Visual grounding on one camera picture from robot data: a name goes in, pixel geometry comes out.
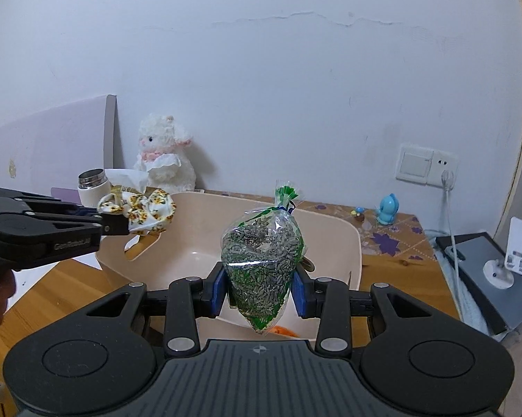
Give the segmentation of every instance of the patterned tablecloth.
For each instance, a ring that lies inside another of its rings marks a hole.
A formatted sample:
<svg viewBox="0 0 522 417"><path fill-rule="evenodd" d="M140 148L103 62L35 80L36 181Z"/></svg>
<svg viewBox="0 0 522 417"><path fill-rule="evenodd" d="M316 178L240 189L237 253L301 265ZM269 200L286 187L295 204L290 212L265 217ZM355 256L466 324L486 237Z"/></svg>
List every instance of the patterned tablecloth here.
<svg viewBox="0 0 522 417"><path fill-rule="evenodd" d="M272 203L273 198L222 191L206 191L223 196L241 197ZM363 256L389 256L407 263L436 262L432 247L427 241L421 224L413 214L398 213L396 222L389 226L377 223L374 210L364 212L365 220L357 221L351 214L353 207L323 202L302 202L298 209L329 214L348 221L359 231Z"/></svg>

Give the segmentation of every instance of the white thermos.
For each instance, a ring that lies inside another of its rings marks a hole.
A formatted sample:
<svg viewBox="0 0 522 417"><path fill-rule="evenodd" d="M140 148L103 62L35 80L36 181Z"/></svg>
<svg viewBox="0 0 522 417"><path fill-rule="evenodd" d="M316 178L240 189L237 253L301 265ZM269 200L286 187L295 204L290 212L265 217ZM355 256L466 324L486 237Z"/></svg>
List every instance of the white thermos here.
<svg viewBox="0 0 522 417"><path fill-rule="evenodd" d="M97 208L99 200L110 193L110 182L101 169L85 171L77 178L77 192L84 207Z"/></svg>

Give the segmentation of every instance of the purple leaf print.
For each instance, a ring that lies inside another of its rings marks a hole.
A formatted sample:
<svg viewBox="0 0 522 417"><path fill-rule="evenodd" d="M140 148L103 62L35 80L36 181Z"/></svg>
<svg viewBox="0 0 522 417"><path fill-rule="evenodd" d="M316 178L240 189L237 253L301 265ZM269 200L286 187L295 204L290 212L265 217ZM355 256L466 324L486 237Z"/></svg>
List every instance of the purple leaf print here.
<svg viewBox="0 0 522 417"><path fill-rule="evenodd" d="M371 239L379 245L380 252L383 254L389 254L390 256L395 256L396 252L400 252L398 249L398 243L400 242L397 239L390 238L388 234L377 234L373 232L373 236Z"/></svg>

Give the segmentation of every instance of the ribbed black surface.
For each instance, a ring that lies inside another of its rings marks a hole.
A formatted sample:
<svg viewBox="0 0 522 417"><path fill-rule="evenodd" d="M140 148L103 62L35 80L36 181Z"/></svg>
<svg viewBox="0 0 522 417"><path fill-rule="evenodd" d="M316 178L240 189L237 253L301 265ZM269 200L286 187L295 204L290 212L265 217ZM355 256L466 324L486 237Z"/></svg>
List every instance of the ribbed black surface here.
<svg viewBox="0 0 522 417"><path fill-rule="evenodd" d="M30 417L27 411L21 416ZM343 360L304 341L211 341L200 355L167 362L156 382L104 417L396 417Z"/></svg>

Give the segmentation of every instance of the stainless steel bottle rim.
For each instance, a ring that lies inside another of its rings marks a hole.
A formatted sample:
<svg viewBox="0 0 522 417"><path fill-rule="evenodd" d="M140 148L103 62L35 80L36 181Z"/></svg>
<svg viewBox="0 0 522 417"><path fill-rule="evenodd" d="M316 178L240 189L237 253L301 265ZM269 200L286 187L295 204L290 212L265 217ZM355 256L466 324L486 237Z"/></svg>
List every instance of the stainless steel bottle rim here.
<svg viewBox="0 0 522 417"><path fill-rule="evenodd" d="M85 171L77 178L80 189L94 188L104 184L107 180L105 171L102 169Z"/></svg>

